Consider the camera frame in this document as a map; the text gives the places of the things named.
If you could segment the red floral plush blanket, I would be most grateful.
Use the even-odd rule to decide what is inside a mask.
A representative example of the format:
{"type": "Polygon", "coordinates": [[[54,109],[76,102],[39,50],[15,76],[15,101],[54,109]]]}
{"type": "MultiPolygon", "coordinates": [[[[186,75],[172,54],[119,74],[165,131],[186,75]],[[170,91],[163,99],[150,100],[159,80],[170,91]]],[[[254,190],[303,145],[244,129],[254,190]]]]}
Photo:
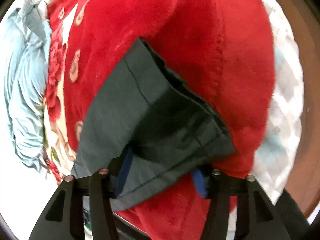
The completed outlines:
{"type": "Polygon", "coordinates": [[[234,152],[214,163],[244,178],[274,88],[272,31],[261,0],[53,0],[46,105],[70,165],[103,82],[141,37],[225,122],[234,152]]]}

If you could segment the dark grey black garment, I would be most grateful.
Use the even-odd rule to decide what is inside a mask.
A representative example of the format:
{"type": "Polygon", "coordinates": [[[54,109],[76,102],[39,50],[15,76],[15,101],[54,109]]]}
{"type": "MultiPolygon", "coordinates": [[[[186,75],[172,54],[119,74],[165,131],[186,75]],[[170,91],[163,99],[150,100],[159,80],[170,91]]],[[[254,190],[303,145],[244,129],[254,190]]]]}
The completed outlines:
{"type": "Polygon", "coordinates": [[[234,152],[223,120],[137,39],[93,99],[72,174],[90,176],[126,154],[114,211],[161,193],[205,161],[234,152]]]}

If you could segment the light blue quilt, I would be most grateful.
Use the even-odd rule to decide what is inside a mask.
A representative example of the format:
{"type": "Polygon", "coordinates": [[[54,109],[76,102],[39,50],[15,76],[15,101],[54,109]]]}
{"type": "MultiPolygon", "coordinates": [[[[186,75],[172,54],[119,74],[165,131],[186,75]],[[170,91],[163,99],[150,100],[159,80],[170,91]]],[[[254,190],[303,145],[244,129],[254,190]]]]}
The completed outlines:
{"type": "Polygon", "coordinates": [[[52,34],[46,3],[31,5],[26,11],[15,9],[2,30],[1,70],[9,140],[22,164],[41,172],[45,167],[43,101],[52,34]]]}

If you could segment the white quilted bed sheet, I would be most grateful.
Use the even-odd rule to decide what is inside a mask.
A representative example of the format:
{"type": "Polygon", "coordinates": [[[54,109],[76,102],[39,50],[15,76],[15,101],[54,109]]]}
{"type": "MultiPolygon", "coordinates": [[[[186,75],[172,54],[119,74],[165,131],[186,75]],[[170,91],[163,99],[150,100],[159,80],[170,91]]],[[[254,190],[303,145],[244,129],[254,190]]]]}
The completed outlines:
{"type": "Polygon", "coordinates": [[[264,138],[254,153],[250,176],[256,179],[277,215],[285,200],[285,184],[293,168],[304,105],[303,70],[291,25],[276,0],[260,0],[272,29],[275,84],[264,138]]]}

